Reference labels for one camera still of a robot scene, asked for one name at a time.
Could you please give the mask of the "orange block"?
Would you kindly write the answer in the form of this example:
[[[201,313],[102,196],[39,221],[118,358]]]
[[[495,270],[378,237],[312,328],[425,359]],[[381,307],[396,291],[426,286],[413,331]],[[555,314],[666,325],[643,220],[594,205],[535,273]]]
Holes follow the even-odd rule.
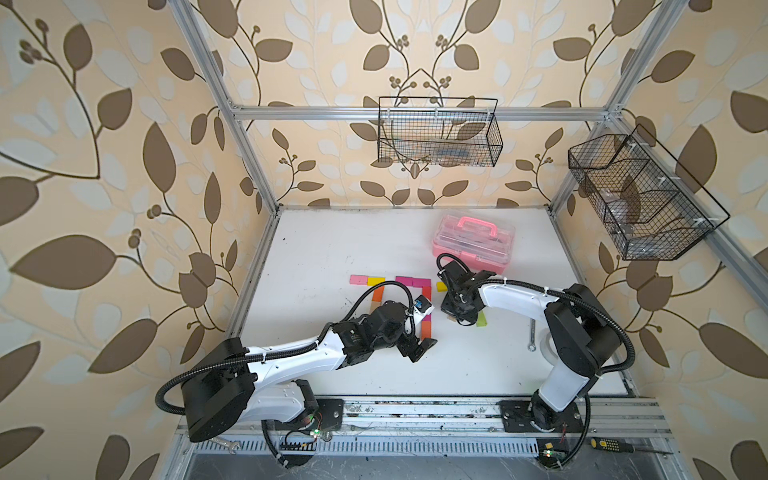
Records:
[[[383,301],[384,287],[379,287],[373,292],[372,301],[374,303],[381,303]]]
[[[421,339],[422,340],[430,339],[432,337],[432,322],[431,321],[423,320],[420,323],[420,334],[421,334]]]

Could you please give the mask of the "green block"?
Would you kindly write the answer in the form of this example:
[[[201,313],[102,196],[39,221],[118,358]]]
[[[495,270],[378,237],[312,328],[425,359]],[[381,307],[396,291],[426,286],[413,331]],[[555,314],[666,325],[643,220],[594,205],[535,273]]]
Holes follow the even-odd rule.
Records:
[[[477,322],[476,322],[476,326],[478,328],[483,328],[483,327],[487,326],[487,319],[486,319],[485,313],[483,311],[478,313],[478,319],[477,319]]]

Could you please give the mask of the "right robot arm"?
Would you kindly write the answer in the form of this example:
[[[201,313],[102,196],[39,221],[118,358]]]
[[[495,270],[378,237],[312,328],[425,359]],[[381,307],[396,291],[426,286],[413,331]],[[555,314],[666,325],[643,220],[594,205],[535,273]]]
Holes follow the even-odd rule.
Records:
[[[436,258],[438,277],[447,292],[441,310],[462,326],[475,324],[486,308],[511,311],[547,324],[557,361],[544,383],[532,394],[527,417],[535,429],[549,433],[585,403],[583,427],[567,453],[550,447],[539,454],[539,464],[562,470],[577,456],[589,432],[592,408],[589,391],[603,375],[622,372],[636,361],[628,333],[603,308],[592,291],[579,283],[565,290],[550,289],[521,280],[473,272],[458,256],[442,253]]]

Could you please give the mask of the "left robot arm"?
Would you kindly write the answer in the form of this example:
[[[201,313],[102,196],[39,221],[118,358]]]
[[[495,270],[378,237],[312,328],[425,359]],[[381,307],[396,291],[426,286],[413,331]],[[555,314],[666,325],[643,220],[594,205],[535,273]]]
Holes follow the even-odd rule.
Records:
[[[155,404],[185,417],[193,443],[212,440],[243,418],[257,421],[278,464],[298,467],[308,456],[285,455],[272,440],[270,426],[280,423],[289,434],[319,437],[323,419],[306,375],[356,366],[391,348],[416,363],[435,345],[417,331],[433,304],[423,295],[408,293],[406,298],[405,303],[386,301],[365,315],[350,309],[303,341],[246,348],[240,338],[228,338],[192,369],[163,384]]]

